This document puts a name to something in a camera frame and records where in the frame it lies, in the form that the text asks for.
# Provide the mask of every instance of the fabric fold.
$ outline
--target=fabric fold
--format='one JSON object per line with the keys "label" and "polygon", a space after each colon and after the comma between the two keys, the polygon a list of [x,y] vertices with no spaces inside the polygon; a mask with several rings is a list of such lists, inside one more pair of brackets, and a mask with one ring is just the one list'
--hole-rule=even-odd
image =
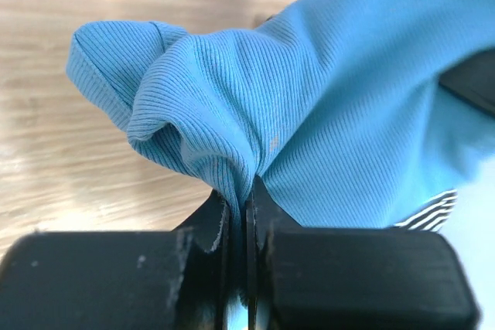
{"label": "fabric fold", "polygon": [[310,226],[385,227],[476,177],[495,122],[438,76],[495,47],[495,0],[298,0],[255,30],[95,22],[67,67],[146,158],[239,216],[254,175]]}

